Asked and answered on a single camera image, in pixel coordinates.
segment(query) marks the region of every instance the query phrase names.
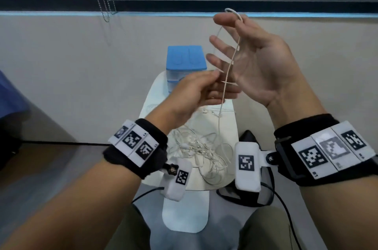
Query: pants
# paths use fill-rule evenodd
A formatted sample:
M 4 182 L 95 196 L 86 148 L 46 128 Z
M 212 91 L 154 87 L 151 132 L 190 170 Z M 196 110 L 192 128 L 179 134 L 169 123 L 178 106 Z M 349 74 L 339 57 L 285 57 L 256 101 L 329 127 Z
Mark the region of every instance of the pants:
M 149 250 L 151 231 L 130 205 L 106 250 Z M 301 248 L 305 250 L 300 238 Z M 240 230 L 238 250 L 298 250 L 286 213 L 274 206 L 257 209 Z

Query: blue lid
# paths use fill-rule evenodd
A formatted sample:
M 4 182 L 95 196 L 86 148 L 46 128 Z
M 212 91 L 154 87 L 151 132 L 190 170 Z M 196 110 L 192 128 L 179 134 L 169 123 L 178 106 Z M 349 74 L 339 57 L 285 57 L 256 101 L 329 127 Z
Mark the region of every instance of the blue lid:
M 206 69 L 206 60 L 201 46 L 168 46 L 167 70 L 201 71 Z

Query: left hand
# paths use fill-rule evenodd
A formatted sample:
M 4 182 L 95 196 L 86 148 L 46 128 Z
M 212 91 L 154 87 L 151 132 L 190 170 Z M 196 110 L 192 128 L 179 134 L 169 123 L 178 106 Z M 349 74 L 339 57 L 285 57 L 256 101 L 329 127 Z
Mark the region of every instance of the left hand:
M 168 134 L 185 124 L 199 107 L 222 103 L 224 80 L 219 70 L 191 73 L 145 119 Z M 224 98 L 236 99 L 240 92 L 239 86 L 228 83 Z

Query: black wristband fabric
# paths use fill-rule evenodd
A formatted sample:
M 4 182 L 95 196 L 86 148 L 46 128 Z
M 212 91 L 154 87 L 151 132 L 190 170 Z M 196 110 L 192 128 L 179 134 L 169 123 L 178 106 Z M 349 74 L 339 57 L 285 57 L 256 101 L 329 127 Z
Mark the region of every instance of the black wristband fabric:
M 321 114 L 282 126 L 274 132 L 274 135 L 277 139 L 291 137 L 288 140 L 288 143 L 291 144 L 338 123 L 339 121 L 333 118 L 331 114 Z M 334 173 L 332 175 L 314 179 L 291 146 L 290 150 L 286 149 L 285 152 L 290 159 L 292 166 L 296 168 L 296 171 L 306 174 L 305 178 L 295 180 L 295 182 L 299 186 L 331 184 L 335 182 L 370 176 L 372 174 L 378 174 L 377 164 L 373 159 L 369 159 L 365 162 L 359 163 L 358 165 L 354 165 L 342 171 L 338 171 L 337 173 Z M 291 179 L 286 167 L 283 164 L 279 164 L 278 172 L 280 172 L 283 176 L 286 176 L 288 179 Z
M 113 145 L 107 147 L 103 154 L 106 161 L 115 165 L 123 165 L 141 179 L 145 179 L 145 177 L 149 174 L 160 170 L 167 161 L 166 150 L 168 137 L 145 119 L 137 119 L 135 123 L 147 131 L 159 143 L 158 148 L 151 154 L 142 167 L 138 167 L 132 160 L 126 157 Z

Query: floor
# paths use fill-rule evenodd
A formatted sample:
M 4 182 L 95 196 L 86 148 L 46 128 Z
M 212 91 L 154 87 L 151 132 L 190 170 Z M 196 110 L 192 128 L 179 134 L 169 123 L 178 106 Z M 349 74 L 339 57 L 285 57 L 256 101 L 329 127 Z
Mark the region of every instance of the floor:
M 0 172 L 0 245 L 43 203 L 101 159 L 104 147 L 24 145 Z M 276 191 L 285 201 L 308 250 L 326 249 L 300 196 L 298 186 L 273 170 Z M 151 189 L 141 185 L 137 195 Z M 151 248 L 229 250 L 255 208 L 232 204 L 210 191 L 209 221 L 200 233 L 170 231 L 161 217 L 163 197 L 154 192 L 136 205 L 151 228 Z M 283 209 L 275 198 L 273 205 Z

